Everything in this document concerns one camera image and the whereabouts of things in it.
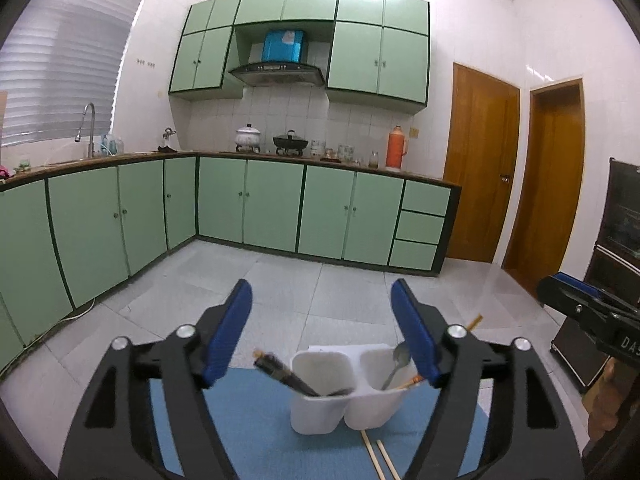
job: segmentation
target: gas stove burner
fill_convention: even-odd
[[[260,153],[260,146],[241,146],[236,144],[236,152],[238,153]]]
[[[294,150],[292,148],[276,148],[276,155],[302,156],[302,150]]]

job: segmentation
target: blue gripper pad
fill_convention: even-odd
[[[554,274],[554,278],[559,282],[563,282],[563,283],[566,283],[567,285],[571,285],[577,288],[578,290],[580,290],[581,292],[584,292],[585,294],[588,294],[592,298],[599,299],[602,296],[600,294],[600,291],[594,286],[587,285],[585,282],[581,282],[577,278],[574,278],[573,276],[569,276],[564,272],[557,272],[556,274]]]
[[[225,304],[214,307],[226,307],[226,312],[207,345],[202,378],[208,387],[213,386],[226,374],[242,329],[251,312],[253,300],[251,285],[246,280],[239,280]]]
[[[438,348],[416,309],[416,303],[417,301],[412,294],[408,294],[402,282],[396,280],[391,286],[391,309],[394,311],[404,340],[409,345],[411,357],[414,359],[418,373],[427,379],[431,386],[435,386],[441,376],[441,371],[438,368]],[[423,307],[436,310],[435,307],[428,305]],[[437,316],[442,319],[443,327],[446,327],[446,322],[439,312]]]

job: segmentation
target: window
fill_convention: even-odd
[[[3,146],[75,136],[89,101],[95,133],[109,132],[141,1],[29,2],[0,49],[0,92],[8,93]]]

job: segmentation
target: tiled floor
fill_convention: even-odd
[[[58,470],[65,435],[82,392],[110,341],[157,340],[195,322],[220,304],[239,278],[254,289],[254,308],[231,365],[251,367],[252,351],[274,351],[287,361],[318,344],[396,345],[402,339],[389,307],[397,275],[281,258],[195,241],[124,286],[35,351],[0,384],[0,396],[33,449]],[[526,336],[558,389],[578,444],[587,443],[587,413],[568,376],[548,352],[558,324],[503,270],[490,264],[446,260],[438,278],[407,276],[423,303],[449,322],[478,314],[482,339],[510,343]],[[479,402],[487,410],[490,381]]]

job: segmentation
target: blue mat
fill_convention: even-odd
[[[230,368],[215,386],[204,390],[204,395],[220,439],[242,480],[371,480],[376,477],[358,431],[350,430],[342,421],[328,435],[297,434],[289,421],[292,391],[258,370]],[[161,381],[151,381],[151,396],[165,467],[182,474]],[[375,441],[382,440],[398,474],[404,476],[437,398],[438,390],[428,384],[413,388],[388,423],[367,431],[388,479],[392,478],[391,473]],[[477,406],[461,475],[478,467],[487,421]]]

